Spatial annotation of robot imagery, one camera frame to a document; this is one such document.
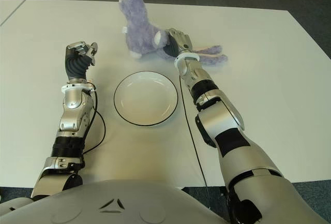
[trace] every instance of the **plush toy leg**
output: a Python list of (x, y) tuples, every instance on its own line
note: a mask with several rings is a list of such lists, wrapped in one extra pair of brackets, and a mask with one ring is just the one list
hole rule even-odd
[(130, 55), (131, 57), (133, 58), (141, 58), (141, 54), (140, 53), (137, 53), (137, 52), (132, 52), (132, 51), (129, 51), (130, 52)]
[(218, 54), (222, 52), (221, 46), (212, 46), (212, 47), (203, 47), (194, 49), (195, 53), (204, 53), (204, 54)]
[[(169, 61), (174, 61), (175, 58), (172, 56), (169, 56), (168, 54), (165, 53), (165, 51), (161, 48), (156, 50), (156, 53)], [(227, 61), (228, 57), (224, 54), (205, 54), (205, 53), (198, 53), (199, 57), (200, 57), (200, 61), (205, 64), (205, 65), (215, 65), (217, 63), (223, 62), (223, 61)]]

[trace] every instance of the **robotic hand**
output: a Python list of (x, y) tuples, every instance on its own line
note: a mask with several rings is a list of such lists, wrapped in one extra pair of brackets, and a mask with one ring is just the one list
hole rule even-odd
[(83, 149), (93, 107), (93, 84), (86, 81), (86, 70), (95, 65), (96, 43), (84, 41), (66, 48), (65, 67), (69, 82), (62, 87), (65, 94), (51, 157), (46, 159), (31, 197), (40, 199), (82, 184), (78, 171), (84, 168)]

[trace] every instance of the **black joint band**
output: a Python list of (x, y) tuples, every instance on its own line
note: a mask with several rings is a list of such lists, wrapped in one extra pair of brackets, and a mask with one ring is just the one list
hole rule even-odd
[(250, 146), (248, 141), (242, 136), (238, 128), (230, 128), (218, 136), (215, 140), (220, 148), (222, 157), (224, 157), (229, 151), (232, 151), (238, 147)]
[(215, 103), (217, 103), (218, 101), (221, 101), (221, 98), (219, 97), (215, 97), (207, 102), (205, 102), (204, 104), (200, 105), (197, 104), (197, 110), (200, 112), (203, 109), (206, 109), (208, 107), (210, 107), (211, 105), (214, 105)]
[(196, 83), (191, 89), (191, 95), (193, 97), (193, 103), (197, 103), (197, 99), (204, 93), (211, 91), (213, 89), (218, 89), (216, 84), (209, 79), (202, 80)]
[(84, 147), (84, 138), (56, 137), (51, 156), (79, 158), (83, 154)]
[(196, 125), (198, 127), (198, 130), (199, 130), (199, 132), (200, 132), (203, 140), (207, 143), (207, 145), (210, 145), (210, 146), (216, 148), (216, 145), (215, 145), (214, 141), (210, 138), (210, 136), (208, 135), (207, 131), (203, 127), (203, 125), (202, 125), (202, 123), (201, 123), (200, 118), (199, 118), (198, 115), (195, 117), (195, 123), (196, 123)]

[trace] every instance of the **plate rim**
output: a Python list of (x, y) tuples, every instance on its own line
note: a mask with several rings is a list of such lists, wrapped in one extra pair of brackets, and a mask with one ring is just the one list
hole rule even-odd
[[(176, 91), (176, 105), (175, 105), (173, 111), (171, 112), (171, 114), (170, 114), (167, 118), (163, 119), (163, 120), (160, 121), (160, 122), (154, 123), (154, 124), (142, 125), (142, 124), (137, 124), (137, 123), (133, 123), (133, 122), (131, 122), (131, 121), (128, 121), (128, 120), (125, 119), (123, 116), (121, 116), (121, 114), (120, 114), (119, 111), (117, 110), (117, 107), (116, 107), (116, 104), (115, 104), (115, 95), (116, 95), (116, 91), (117, 91), (119, 85), (120, 85), (125, 79), (127, 79), (127, 78), (130, 77), (130, 76), (132, 76), (133, 74), (137, 74), (137, 73), (141, 73), (141, 72), (153, 72), (153, 73), (156, 73), (156, 74), (160, 74), (161, 76), (164, 76), (165, 78), (167, 78), (167, 79), (171, 82), (171, 84), (174, 86), (175, 91)], [(161, 73), (159, 73), (159, 72), (156, 72), (156, 71), (142, 70), (142, 71), (137, 71), (137, 72), (134, 72), (134, 73), (132, 73), (132, 74), (126, 76), (125, 78), (123, 78), (123, 79), (118, 83), (118, 85), (117, 85), (117, 87), (116, 87), (116, 89), (115, 89), (115, 91), (114, 91), (113, 103), (114, 103), (114, 107), (115, 107), (116, 112), (118, 113), (118, 115), (119, 115), (123, 120), (127, 121), (128, 123), (134, 124), (134, 125), (136, 125), (136, 126), (150, 127), (150, 126), (155, 126), (155, 125), (158, 125), (158, 124), (160, 124), (160, 123), (166, 121), (166, 120), (167, 120), (167, 119), (168, 119), (168, 118), (169, 118), (169, 117), (175, 112), (175, 110), (176, 110), (176, 108), (177, 108), (177, 105), (178, 105), (178, 92), (177, 92), (177, 88), (176, 88), (175, 84), (174, 84), (174, 83), (173, 83), (173, 82), (172, 82), (167, 76), (165, 76), (165, 75), (163, 75), (163, 74), (161, 74)]]

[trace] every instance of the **plush toy head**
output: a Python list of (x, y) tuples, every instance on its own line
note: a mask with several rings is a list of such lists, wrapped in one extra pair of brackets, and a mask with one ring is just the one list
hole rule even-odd
[(143, 0), (119, 0), (119, 8), (130, 21), (146, 21), (147, 10)]

